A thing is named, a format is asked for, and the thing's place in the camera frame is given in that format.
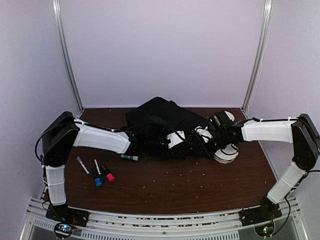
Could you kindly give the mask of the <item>black student backpack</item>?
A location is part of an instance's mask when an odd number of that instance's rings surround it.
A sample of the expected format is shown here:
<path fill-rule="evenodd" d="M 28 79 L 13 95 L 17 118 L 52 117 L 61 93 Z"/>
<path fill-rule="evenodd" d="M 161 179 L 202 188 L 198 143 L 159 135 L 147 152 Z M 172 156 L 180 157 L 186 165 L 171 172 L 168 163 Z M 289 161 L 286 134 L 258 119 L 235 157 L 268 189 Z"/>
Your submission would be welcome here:
<path fill-rule="evenodd" d="M 207 129 L 204 117 L 178 106 L 173 101 L 154 97 L 125 114 L 127 126 L 150 153 L 163 158 L 185 159 L 188 156 L 210 158 L 212 147 L 196 132 Z"/>

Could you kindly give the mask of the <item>green white glue stick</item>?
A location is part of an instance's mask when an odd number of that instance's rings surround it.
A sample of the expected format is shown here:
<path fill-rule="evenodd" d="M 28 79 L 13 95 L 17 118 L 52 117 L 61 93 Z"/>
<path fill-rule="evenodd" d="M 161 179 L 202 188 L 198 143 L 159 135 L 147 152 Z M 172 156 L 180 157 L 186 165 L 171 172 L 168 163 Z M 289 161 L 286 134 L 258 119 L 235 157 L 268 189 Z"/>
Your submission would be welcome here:
<path fill-rule="evenodd" d="M 122 159 L 133 160 L 133 161 L 138 161 L 138 160 L 139 160 L 139 157 L 138 157 L 138 156 L 133 156 L 133 155 L 124 155 L 124 154 L 121 154 L 120 157 L 121 157 Z"/>

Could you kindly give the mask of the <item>black pink highlighter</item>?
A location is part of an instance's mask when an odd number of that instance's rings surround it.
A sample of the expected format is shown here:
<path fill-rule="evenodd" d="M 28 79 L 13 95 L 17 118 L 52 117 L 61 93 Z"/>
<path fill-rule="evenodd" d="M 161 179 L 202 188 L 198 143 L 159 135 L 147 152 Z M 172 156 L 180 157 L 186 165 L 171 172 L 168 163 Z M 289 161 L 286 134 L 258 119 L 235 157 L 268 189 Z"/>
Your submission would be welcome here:
<path fill-rule="evenodd" d="M 113 176 L 113 174 L 111 173 L 111 171 L 107 168 L 107 166 L 104 165 L 104 164 L 101 164 L 100 167 L 101 167 L 101 170 L 102 170 L 103 174 L 104 174 L 105 177 L 107 178 L 107 180 L 108 180 L 109 182 L 113 182 L 113 181 L 115 180 L 115 177 Z"/>

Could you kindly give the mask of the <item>black blue highlighter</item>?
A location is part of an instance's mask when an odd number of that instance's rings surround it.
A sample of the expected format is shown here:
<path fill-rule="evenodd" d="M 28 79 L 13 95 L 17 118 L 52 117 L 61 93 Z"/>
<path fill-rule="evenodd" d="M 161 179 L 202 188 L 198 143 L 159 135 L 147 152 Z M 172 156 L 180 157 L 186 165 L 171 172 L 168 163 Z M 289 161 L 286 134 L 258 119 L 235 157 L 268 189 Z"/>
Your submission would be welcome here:
<path fill-rule="evenodd" d="M 101 187 L 102 186 L 102 181 L 101 181 L 101 178 L 100 178 L 100 175 L 99 175 L 97 169 L 95 167 L 92 167 L 90 169 L 90 173 L 91 173 L 91 176 L 93 177 L 95 185 L 97 187 Z"/>

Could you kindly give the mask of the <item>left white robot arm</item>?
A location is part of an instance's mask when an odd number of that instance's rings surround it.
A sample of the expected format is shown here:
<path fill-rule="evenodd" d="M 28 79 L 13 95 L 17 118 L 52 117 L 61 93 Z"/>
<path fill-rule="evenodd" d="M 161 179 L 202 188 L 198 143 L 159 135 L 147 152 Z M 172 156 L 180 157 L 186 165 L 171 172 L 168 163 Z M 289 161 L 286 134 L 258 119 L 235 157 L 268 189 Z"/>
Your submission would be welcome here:
<path fill-rule="evenodd" d="M 141 143 L 132 132 L 133 127 L 111 129 L 75 118 L 69 111 L 59 115 L 38 137 L 35 156 L 44 169 L 50 211 L 61 222 L 72 218 L 65 192 L 65 167 L 74 147 L 111 151 L 137 161 Z"/>

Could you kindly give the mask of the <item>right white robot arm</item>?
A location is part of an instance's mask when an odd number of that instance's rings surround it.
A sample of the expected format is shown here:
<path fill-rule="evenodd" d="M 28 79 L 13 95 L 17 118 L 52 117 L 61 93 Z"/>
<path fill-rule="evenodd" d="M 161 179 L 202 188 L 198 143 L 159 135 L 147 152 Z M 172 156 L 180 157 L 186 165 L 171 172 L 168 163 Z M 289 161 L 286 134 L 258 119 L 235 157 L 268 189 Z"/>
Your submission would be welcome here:
<path fill-rule="evenodd" d="M 284 142 L 293 145 L 293 158 L 280 179 L 261 199 L 256 210 L 259 220 L 268 220 L 278 204 L 293 191 L 315 167 L 320 158 L 320 134 L 308 114 L 285 119 L 244 119 L 234 122 L 227 111 L 220 111 L 210 118 L 208 126 L 195 128 L 205 143 L 209 156 L 221 163 L 232 163 L 239 155 L 240 142 Z"/>

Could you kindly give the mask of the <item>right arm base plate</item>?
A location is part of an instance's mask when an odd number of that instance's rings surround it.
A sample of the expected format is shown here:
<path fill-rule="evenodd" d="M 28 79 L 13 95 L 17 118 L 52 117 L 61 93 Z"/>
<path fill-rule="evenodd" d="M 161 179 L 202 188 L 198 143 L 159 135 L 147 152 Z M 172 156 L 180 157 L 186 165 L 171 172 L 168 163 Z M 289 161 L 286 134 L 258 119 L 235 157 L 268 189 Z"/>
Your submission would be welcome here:
<path fill-rule="evenodd" d="M 281 216 L 282 212 L 279 209 L 266 212 L 262 211 L 260 206 L 254 208 L 245 208 L 239 212 L 239 218 L 243 227 L 271 221 L 272 218 L 279 218 Z"/>

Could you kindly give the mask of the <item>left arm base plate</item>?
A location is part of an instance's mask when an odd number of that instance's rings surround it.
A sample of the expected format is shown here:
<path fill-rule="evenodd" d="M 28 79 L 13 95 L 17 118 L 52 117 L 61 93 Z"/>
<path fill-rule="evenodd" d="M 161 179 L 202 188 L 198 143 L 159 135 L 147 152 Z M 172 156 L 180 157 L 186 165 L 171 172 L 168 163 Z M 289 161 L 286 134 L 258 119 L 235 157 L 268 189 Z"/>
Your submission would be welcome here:
<path fill-rule="evenodd" d="M 49 209 L 45 217 L 72 226 L 86 227 L 90 213 L 85 210 L 68 208 L 66 211 Z"/>

